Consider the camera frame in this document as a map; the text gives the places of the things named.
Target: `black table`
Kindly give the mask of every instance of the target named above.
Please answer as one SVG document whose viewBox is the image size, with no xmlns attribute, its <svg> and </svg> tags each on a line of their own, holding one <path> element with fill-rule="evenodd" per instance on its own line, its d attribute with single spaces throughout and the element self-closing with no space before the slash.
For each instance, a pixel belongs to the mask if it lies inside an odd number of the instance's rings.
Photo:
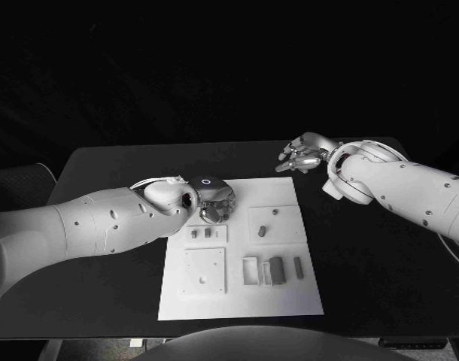
<svg viewBox="0 0 459 361">
<path fill-rule="evenodd" d="M 392 138 L 373 138 L 404 153 Z M 459 337 L 459 264 L 434 233 L 376 202 L 336 201 L 326 167 L 275 173 L 287 141 L 82 148 L 49 203 L 158 176 L 292 177 L 324 316 L 157 321 L 167 239 L 72 259 L 28 275 L 0 300 L 0 339 L 174 338 L 204 329 L 277 325 L 355 337 Z"/>
</svg>

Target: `gray circular object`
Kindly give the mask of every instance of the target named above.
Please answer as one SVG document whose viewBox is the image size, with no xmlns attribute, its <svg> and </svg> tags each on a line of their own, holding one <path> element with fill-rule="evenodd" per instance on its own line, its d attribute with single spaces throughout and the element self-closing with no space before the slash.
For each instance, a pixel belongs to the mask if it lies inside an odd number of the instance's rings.
<svg viewBox="0 0 459 361">
<path fill-rule="evenodd" d="M 155 360 L 409 361 L 362 341 L 307 329 L 235 326 L 196 332 L 165 342 L 132 361 Z"/>
</svg>

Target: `white paper sheet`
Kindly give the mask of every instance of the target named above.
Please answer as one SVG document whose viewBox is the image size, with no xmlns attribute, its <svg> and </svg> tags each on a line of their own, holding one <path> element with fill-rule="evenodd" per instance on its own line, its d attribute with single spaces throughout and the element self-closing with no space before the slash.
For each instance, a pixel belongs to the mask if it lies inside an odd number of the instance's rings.
<svg viewBox="0 0 459 361">
<path fill-rule="evenodd" d="M 187 296 L 180 294 L 184 249 L 202 248 L 186 243 L 187 226 L 204 226 L 199 214 L 189 219 L 180 232 L 168 237 L 164 279 L 160 294 L 158 320 L 272 317 L 323 314 L 313 262 L 307 243 L 254 245 L 249 240 L 248 208 L 298 205 L 290 177 L 226 180 L 236 195 L 236 208 L 226 224 L 225 293 Z M 262 285 L 261 263 L 279 256 L 285 283 Z M 256 257 L 259 286 L 242 281 L 242 258 Z M 295 277 L 294 257 L 301 260 L 303 280 Z"/>
</svg>

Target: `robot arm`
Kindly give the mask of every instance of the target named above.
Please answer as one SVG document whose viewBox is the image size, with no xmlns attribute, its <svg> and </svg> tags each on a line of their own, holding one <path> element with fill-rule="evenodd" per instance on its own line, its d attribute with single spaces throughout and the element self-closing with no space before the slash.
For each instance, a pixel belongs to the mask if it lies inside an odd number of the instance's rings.
<svg viewBox="0 0 459 361">
<path fill-rule="evenodd" d="M 376 199 L 388 211 L 459 242 L 459 176 L 409 162 L 382 143 L 337 144 L 308 134 L 313 133 L 304 133 L 284 149 L 279 160 L 288 154 L 290 160 L 277 171 L 298 168 L 305 172 L 327 161 L 323 190 L 336 199 L 344 196 L 360 205 Z"/>
<path fill-rule="evenodd" d="M 141 192 L 140 186 L 151 183 Z M 37 269 L 168 237 L 200 207 L 209 223 L 232 213 L 232 188 L 213 177 L 151 179 L 59 205 L 0 213 L 0 297 Z"/>
</svg>

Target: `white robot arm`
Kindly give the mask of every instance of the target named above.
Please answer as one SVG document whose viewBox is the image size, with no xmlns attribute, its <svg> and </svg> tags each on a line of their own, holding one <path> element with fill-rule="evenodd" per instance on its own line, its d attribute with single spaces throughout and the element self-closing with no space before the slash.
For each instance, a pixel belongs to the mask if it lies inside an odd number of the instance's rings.
<svg viewBox="0 0 459 361">
<path fill-rule="evenodd" d="M 402 154 L 375 141 L 337 143 L 304 133 L 288 143 L 277 171 L 303 173 L 327 161 L 323 190 L 366 205 L 378 200 L 388 211 L 459 242 L 459 176 L 409 162 Z"/>
<path fill-rule="evenodd" d="M 233 206 L 233 191 L 222 180 L 167 177 L 59 205 L 0 213 L 0 297 L 37 269 L 66 259 L 125 252 L 168 237 L 197 207 L 203 221 L 220 223 Z"/>
</svg>

